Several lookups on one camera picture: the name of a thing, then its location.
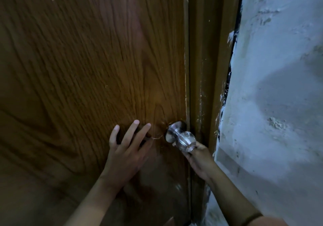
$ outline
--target person's left arm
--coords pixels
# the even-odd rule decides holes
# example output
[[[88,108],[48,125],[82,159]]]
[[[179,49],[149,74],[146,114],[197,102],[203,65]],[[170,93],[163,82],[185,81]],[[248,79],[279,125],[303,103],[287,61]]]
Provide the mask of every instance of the person's left arm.
[[[138,125],[138,120],[131,124],[120,145],[117,145],[116,141],[120,127],[115,126],[110,136],[110,151],[104,170],[88,195],[66,222],[66,226],[99,226],[117,193],[144,164],[153,140],[145,142],[141,148],[139,146],[151,124],[146,124],[133,138]]]

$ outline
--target metal door handle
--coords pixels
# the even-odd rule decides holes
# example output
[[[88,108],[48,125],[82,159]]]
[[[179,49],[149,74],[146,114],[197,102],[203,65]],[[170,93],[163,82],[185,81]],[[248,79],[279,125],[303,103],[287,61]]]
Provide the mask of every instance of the metal door handle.
[[[191,133],[186,131],[186,124],[182,121],[175,122],[168,126],[165,139],[172,143],[181,151],[191,152],[196,145],[196,138]]]

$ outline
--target hand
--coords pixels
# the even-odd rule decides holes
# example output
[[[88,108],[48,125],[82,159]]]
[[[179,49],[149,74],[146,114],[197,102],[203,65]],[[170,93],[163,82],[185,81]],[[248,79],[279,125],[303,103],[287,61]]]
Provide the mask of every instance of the hand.
[[[182,152],[187,158],[196,174],[208,184],[210,183],[210,176],[216,163],[209,152],[209,149],[203,144],[196,142],[196,149],[191,154]]]
[[[118,193],[139,171],[145,163],[147,159],[146,154],[152,146],[153,139],[150,139],[139,149],[140,143],[151,127],[150,123],[146,124],[131,142],[138,125],[138,120],[131,124],[120,145],[117,145],[116,141],[120,129],[119,125],[116,125],[111,132],[109,140],[110,151],[100,178],[104,179],[107,187],[115,191],[115,193]]]

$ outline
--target person's left hand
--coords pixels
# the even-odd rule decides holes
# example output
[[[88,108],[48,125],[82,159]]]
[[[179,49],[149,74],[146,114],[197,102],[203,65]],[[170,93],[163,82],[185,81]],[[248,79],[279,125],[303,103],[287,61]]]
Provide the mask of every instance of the person's left hand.
[[[110,135],[110,151],[107,162],[100,176],[106,186],[118,193],[119,190],[139,171],[145,163],[146,154],[152,146],[153,139],[148,140],[139,148],[140,143],[149,131],[151,124],[146,124],[133,138],[139,125],[139,121],[135,120],[120,145],[117,144],[116,138],[119,132],[119,125],[116,125]]]

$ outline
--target person's right arm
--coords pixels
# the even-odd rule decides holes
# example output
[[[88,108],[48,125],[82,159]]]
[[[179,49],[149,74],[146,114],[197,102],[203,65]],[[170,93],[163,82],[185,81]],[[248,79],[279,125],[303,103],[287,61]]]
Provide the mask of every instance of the person's right arm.
[[[229,226],[287,225],[283,220],[263,217],[218,167],[206,146],[197,142],[191,154],[183,154],[209,185]]]

